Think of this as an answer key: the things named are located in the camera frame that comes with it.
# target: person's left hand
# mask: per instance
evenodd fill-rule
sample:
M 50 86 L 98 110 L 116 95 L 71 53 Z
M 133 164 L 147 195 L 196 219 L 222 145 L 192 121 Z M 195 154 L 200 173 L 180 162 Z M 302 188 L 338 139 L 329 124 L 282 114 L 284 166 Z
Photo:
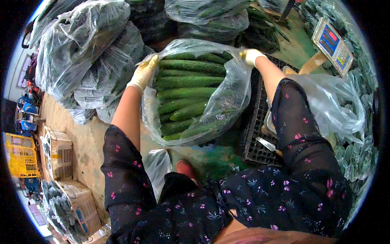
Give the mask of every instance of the person's left hand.
M 144 90 L 152 78 L 153 71 L 158 64 L 158 55 L 151 58 L 150 61 L 142 62 L 135 70 L 131 81 L 127 83 L 127 87 L 132 86 L 139 90 L 141 96 L 144 94 Z

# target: plastic wrapping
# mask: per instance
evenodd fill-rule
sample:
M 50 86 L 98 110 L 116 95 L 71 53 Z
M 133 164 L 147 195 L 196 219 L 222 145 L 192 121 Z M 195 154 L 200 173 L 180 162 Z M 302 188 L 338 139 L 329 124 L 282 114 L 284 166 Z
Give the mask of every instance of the plastic wrapping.
M 240 58 L 240 49 L 197 39 L 177 39 L 160 52 L 159 58 L 171 54 L 189 52 L 195 56 L 205 53 L 230 53 L 233 59 L 225 63 L 226 76 L 217 90 L 211 95 L 199 120 L 186 129 L 179 140 L 165 141 L 161 137 L 161 123 L 157 112 L 159 101 L 156 90 L 146 87 L 142 101 L 142 118 L 151 137 L 160 145 L 198 145 L 208 142 L 228 130 L 248 106 L 251 87 L 252 67 Z
M 35 80 L 60 101 L 123 30 L 130 7 L 123 0 L 88 0 L 63 13 L 41 38 Z
M 144 57 L 144 42 L 129 21 L 116 40 L 103 52 L 74 91 L 83 109 L 105 108 L 120 97 L 132 78 L 135 64 Z
M 168 151 L 158 149 L 150 151 L 143 159 L 145 171 L 152 183 L 156 201 L 160 198 L 165 183 L 165 174 L 172 171 L 172 163 Z
M 78 125 L 85 125 L 95 114 L 94 109 L 68 109 L 74 122 Z
M 50 21 L 56 19 L 58 15 L 73 10 L 79 4 L 86 0 L 58 0 L 51 1 L 46 8 L 38 15 L 34 22 L 34 26 L 30 37 L 30 49 L 34 46 L 39 47 L 41 36 L 44 33 L 44 28 L 49 24 Z
M 364 142 L 353 134 L 360 132 L 364 138 L 365 113 L 350 79 L 323 74 L 287 75 L 287 77 L 295 80 L 305 90 L 310 109 L 323 137 L 327 137 L 331 131 L 363 145 Z M 339 97 L 351 101 L 356 114 L 351 109 L 340 106 Z
M 248 26 L 248 12 L 246 9 L 242 9 L 233 16 L 214 19 L 204 25 L 178 23 L 177 32 L 180 38 L 194 38 L 230 44 Z
M 111 124 L 112 118 L 114 117 L 115 111 L 117 110 L 121 98 L 122 97 L 117 98 L 104 109 L 96 109 L 96 113 L 101 121 L 106 124 Z
M 167 15 L 182 23 L 205 25 L 210 20 L 230 17 L 249 7 L 250 0 L 166 0 Z

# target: yellow plastic crate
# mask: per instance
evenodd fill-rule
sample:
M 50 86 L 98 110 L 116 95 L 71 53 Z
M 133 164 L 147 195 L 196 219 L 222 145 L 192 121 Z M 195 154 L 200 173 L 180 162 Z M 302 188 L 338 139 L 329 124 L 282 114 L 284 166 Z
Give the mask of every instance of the yellow plastic crate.
M 40 177 L 34 139 L 6 133 L 9 170 L 18 178 Z

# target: hand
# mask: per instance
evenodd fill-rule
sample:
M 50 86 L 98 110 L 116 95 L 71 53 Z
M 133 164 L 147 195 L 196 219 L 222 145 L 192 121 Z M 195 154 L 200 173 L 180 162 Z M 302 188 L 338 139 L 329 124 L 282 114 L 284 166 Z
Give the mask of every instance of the hand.
M 142 62 L 135 70 L 131 81 L 127 83 L 127 87 L 132 86 L 139 90 L 141 96 L 144 94 L 144 90 L 152 78 L 153 71 L 158 64 L 158 55 L 152 57 L 150 61 Z
M 266 57 L 262 52 L 257 49 L 245 49 L 240 52 L 240 57 L 245 59 L 245 62 L 249 66 L 255 66 L 255 61 L 258 57 Z

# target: knife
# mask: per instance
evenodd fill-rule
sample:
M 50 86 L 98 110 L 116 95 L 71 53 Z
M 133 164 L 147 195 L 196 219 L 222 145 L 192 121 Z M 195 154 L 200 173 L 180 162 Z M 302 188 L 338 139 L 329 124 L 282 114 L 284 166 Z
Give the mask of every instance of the knife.
M 266 148 L 268 148 L 268 150 L 274 151 L 274 152 L 276 152 L 277 155 L 279 155 L 279 156 L 282 157 L 282 152 L 281 152 L 279 149 L 276 150 L 276 147 L 275 147 L 274 144 L 272 144 L 272 143 L 270 143 L 270 142 L 264 140 L 264 139 L 261 138 L 261 137 L 257 137 L 256 140 L 257 140 L 258 142 L 260 142 L 261 144 L 263 144 L 263 146 L 265 146 Z

